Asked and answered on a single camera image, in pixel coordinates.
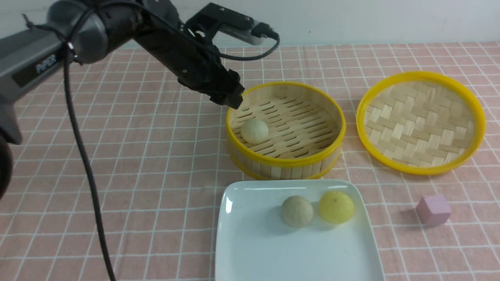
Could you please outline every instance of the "square plate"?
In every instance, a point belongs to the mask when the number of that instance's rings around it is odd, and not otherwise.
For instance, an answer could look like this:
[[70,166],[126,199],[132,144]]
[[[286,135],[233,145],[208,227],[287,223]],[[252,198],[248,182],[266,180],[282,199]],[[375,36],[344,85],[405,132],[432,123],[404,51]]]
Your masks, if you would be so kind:
[[[339,190],[354,202],[354,216],[332,225],[318,201]],[[314,207],[301,229],[281,220],[281,205],[300,195]],[[361,194],[336,179],[241,181],[227,187],[220,205],[215,248],[216,281],[384,281],[384,272]]]

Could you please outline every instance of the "woven bamboo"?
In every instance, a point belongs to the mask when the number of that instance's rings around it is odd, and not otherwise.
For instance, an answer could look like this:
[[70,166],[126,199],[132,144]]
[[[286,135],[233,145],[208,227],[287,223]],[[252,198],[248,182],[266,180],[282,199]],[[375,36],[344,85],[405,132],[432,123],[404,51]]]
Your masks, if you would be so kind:
[[[251,89],[243,100],[238,110],[229,111],[227,123],[234,136],[229,151],[244,172],[258,179],[290,180],[315,178],[332,168],[345,120],[330,97],[310,86],[280,82]],[[253,118],[269,128],[263,143],[250,144],[241,136],[243,124]]]
[[387,158],[412,167],[436,167],[465,152],[475,123],[455,92],[433,82],[411,81],[381,91],[366,109],[364,128]]

